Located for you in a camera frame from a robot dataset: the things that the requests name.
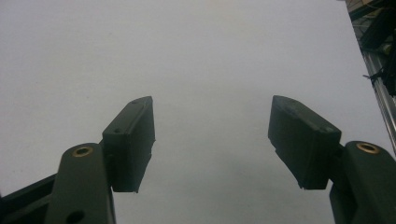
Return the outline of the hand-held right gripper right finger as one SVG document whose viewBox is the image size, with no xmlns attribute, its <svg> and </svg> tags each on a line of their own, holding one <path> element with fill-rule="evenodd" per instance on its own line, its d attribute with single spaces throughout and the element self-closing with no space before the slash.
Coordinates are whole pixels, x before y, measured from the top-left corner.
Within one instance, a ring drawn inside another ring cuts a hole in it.
<svg viewBox="0 0 396 224">
<path fill-rule="evenodd" d="M 268 138 L 302 189 L 326 189 L 336 224 L 396 224 L 396 160 L 382 147 L 351 141 L 304 104 L 272 99 Z"/>
</svg>

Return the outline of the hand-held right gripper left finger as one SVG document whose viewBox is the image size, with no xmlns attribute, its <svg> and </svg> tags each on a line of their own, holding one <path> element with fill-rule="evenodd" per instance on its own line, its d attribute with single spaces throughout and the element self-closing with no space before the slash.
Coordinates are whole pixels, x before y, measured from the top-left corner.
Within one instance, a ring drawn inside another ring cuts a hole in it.
<svg viewBox="0 0 396 224">
<path fill-rule="evenodd" d="M 116 224 L 115 192 L 137 192 L 155 142 L 153 100 L 128 103 L 102 140 L 62 155 L 45 224 Z"/>
</svg>

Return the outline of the dark equipment beside table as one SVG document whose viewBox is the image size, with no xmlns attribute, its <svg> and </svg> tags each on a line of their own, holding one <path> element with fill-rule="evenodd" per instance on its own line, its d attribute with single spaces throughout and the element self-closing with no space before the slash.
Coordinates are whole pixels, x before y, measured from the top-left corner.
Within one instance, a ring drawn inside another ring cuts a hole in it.
<svg viewBox="0 0 396 224">
<path fill-rule="evenodd" d="M 372 82 L 382 80 L 388 94 L 396 96 L 396 0 L 371 0 L 349 12 L 352 21 L 369 13 L 379 11 L 360 38 L 360 46 L 365 50 L 379 49 L 392 36 L 391 49 L 385 64 L 370 77 Z"/>
</svg>

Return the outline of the metal frame rail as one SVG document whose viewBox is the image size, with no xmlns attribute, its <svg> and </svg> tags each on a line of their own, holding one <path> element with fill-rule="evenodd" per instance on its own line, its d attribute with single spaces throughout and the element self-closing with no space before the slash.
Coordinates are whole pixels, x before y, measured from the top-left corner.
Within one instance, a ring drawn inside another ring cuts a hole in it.
<svg viewBox="0 0 396 224">
<path fill-rule="evenodd" d="M 371 80 L 383 120 L 389 133 L 392 148 L 396 150 L 396 99 L 389 95 L 379 73 L 382 71 L 385 60 L 374 52 L 364 51 L 362 58 L 367 67 L 367 78 Z"/>
</svg>

